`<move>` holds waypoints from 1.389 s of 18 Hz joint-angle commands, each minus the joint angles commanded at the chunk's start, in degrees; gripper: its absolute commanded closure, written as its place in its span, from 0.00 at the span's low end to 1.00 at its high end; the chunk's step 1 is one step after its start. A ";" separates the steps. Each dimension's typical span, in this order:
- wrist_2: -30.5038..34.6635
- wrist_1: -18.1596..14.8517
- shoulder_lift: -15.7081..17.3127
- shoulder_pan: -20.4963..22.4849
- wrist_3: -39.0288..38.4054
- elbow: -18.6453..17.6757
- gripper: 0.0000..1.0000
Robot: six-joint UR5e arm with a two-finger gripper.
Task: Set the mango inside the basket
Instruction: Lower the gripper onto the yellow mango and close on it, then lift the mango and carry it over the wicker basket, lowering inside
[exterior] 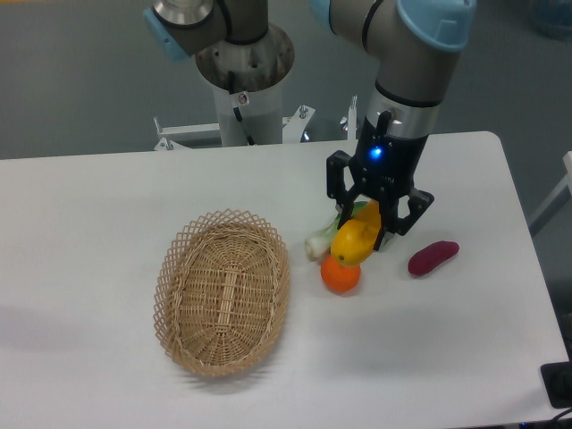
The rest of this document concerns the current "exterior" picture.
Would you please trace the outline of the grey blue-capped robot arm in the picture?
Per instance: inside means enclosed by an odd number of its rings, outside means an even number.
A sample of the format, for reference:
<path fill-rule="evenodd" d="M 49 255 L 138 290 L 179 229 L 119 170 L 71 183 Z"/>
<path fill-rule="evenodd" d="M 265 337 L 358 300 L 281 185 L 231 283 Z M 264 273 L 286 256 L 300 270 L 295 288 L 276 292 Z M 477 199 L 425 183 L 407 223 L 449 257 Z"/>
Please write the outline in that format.
<path fill-rule="evenodd" d="M 414 174 L 475 15 L 473 1 L 314 1 L 315 18 L 379 63 L 356 151 L 326 162 L 329 198 L 347 222 L 355 200 L 376 201 L 374 248 L 406 234 L 433 203 Z M 172 59 L 194 57 L 222 97 L 225 146 L 282 139 L 282 102 L 294 48 L 265 1 L 154 1 L 144 19 Z M 269 96 L 267 102 L 262 96 Z"/>

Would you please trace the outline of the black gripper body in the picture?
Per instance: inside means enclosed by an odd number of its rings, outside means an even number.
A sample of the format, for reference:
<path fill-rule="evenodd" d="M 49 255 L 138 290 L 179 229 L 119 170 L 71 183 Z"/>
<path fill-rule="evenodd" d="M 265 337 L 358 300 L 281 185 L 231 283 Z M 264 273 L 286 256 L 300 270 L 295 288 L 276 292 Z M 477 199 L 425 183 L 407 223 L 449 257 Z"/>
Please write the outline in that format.
<path fill-rule="evenodd" d="M 428 139 L 392 136 L 390 124 L 389 116 L 380 116 L 375 123 L 366 121 L 350 159 L 354 192 L 377 201 L 382 210 L 392 210 L 414 188 L 414 174 Z"/>

